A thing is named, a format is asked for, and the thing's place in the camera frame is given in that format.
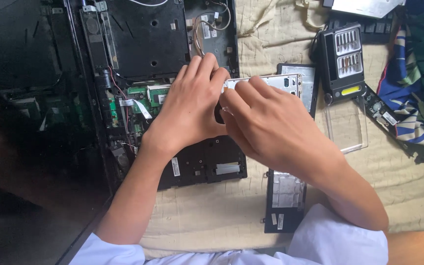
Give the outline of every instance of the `yellow light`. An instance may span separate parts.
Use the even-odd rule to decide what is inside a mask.
[[[355,86],[355,87],[351,87],[351,88],[347,88],[343,91],[341,91],[341,95],[346,96],[352,93],[356,93],[358,91],[361,91],[361,86]]]

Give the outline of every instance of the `screwdriver bit set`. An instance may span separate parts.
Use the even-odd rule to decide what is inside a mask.
[[[361,25],[353,23],[318,36],[325,103],[331,105],[366,93]]]

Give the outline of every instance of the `red wire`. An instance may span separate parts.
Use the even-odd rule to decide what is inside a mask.
[[[122,91],[122,89],[115,83],[115,80],[114,80],[114,75],[112,75],[112,68],[109,66],[109,71],[111,72],[111,79],[112,79],[112,82],[114,82],[114,85],[115,85],[115,87],[122,93],[122,95],[124,96],[124,98],[125,98],[125,100],[127,100],[127,96],[125,95],[125,93]],[[128,130],[128,125],[129,125],[129,107],[128,106],[126,106],[125,107],[125,110],[127,111],[127,124],[125,125],[125,127],[127,128],[127,130]],[[131,143],[131,141],[130,141],[130,136],[127,136],[127,140],[129,140],[129,147],[130,147],[130,151],[132,151],[132,153],[133,153],[133,150],[132,150],[132,143]]]

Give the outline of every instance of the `striped cloth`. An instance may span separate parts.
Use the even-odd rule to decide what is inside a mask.
[[[408,0],[377,93],[402,117],[397,139],[424,145],[424,0]]]

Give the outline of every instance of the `white sleeve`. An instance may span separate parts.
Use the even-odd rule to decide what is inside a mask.
[[[70,265],[143,265],[145,255],[139,245],[114,245],[91,233]]]
[[[287,254],[323,265],[386,265],[389,260],[382,231],[351,225],[321,204],[307,213]]]

